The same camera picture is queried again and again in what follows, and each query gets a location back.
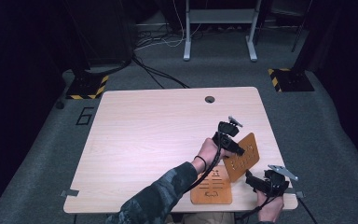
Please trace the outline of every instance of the table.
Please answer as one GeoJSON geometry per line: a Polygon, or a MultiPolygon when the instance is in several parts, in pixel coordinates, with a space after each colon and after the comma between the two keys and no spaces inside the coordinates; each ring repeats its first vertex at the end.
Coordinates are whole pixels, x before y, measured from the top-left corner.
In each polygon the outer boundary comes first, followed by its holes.
{"type": "Polygon", "coordinates": [[[257,0],[255,8],[244,9],[191,9],[189,0],[186,0],[186,44],[183,59],[190,60],[191,30],[190,23],[251,23],[250,34],[246,36],[249,56],[252,62],[257,61],[253,38],[257,24],[261,0],[257,0]]]}
{"type": "MultiPolygon", "coordinates": [[[[269,120],[253,87],[107,91],[103,94],[80,158],[64,211],[115,213],[130,197],[184,161],[192,161],[219,121],[233,116],[244,127],[233,138],[254,133],[260,161],[251,169],[262,177],[268,164],[283,165],[269,120]],[[213,103],[205,97],[212,96],[213,103]]],[[[186,193],[173,212],[244,211],[256,194],[243,175],[232,183],[232,204],[193,204],[186,193]]],[[[284,209],[297,207],[285,194],[284,209]]]]}

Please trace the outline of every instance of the hand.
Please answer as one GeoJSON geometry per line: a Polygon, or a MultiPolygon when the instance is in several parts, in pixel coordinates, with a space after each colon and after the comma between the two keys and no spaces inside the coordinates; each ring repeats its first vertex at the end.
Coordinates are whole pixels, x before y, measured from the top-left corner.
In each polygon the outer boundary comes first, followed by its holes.
{"type": "MultiPolygon", "coordinates": [[[[205,167],[203,160],[200,158],[195,158],[191,162],[191,164],[193,164],[193,166],[196,168],[197,174],[202,173],[204,171],[204,169],[208,169],[208,167],[211,166],[214,156],[216,155],[216,152],[217,152],[217,145],[213,142],[213,140],[211,138],[205,139],[205,141],[202,144],[202,147],[199,151],[198,156],[202,157],[205,160],[206,167],[205,167]]],[[[225,157],[230,157],[233,154],[234,153],[224,150],[222,148],[222,150],[220,151],[219,160],[222,160],[225,157]]]]}
{"type": "MultiPolygon", "coordinates": [[[[267,197],[259,190],[256,190],[256,193],[257,206],[260,206],[266,201],[267,197]]],[[[258,220],[276,222],[283,207],[283,196],[276,197],[272,202],[264,205],[264,207],[258,212],[258,220]]]]}

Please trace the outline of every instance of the orange wooden board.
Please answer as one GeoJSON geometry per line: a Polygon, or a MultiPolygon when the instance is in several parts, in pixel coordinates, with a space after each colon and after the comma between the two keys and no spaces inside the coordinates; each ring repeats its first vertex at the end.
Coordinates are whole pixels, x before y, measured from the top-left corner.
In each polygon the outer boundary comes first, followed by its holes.
{"type": "Polygon", "coordinates": [[[190,191],[190,199],[194,204],[232,203],[231,184],[226,167],[215,166],[209,175],[190,191]]]}
{"type": "Polygon", "coordinates": [[[253,133],[246,135],[240,140],[238,145],[245,150],[242,156],[235,155],[223,159],[231,183],[237,181],[245,174],[246,170],[250,169],[260,160],[257,144],[255,143],[255,135],[253,133]]]}

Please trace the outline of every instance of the sleeve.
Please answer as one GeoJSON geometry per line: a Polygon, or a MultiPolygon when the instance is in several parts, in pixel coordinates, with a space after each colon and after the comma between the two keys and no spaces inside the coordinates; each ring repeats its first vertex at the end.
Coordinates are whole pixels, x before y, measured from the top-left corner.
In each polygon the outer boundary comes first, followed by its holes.
{"type": "Polygon", "coordinates": [[[118,213],[106,220],[106,224],[164,223],[167,215],[197,177],[197,171],[190,162],[171,169],[126,201],[118,213]]]}

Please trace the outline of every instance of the person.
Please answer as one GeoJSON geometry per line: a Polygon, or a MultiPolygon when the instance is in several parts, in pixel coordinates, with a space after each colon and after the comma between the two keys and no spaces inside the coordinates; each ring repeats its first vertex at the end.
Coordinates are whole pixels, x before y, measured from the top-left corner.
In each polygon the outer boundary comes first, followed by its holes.
{"type": "MultiPolygon", "coordinates": [[[[150,186],[142,189],[126,201],[118,213],[106,219],[106,224],[145,224],[165,223],[166,217],[193,184],[198,175],[204,172],[213,162],[217,146],[211,138],[205,139],[198,155],[192,162],[184,162],[172,168],[150,186]]],[[[221,149],[220,160],[233,153],[221,149]]],[[[257,205],[265,202],[266,196],[257,193],[257,205]]],[[[258,223],[275,223],[283,209],[283,197],[277,197],[267,203],[258,212],[258,223]]]]}

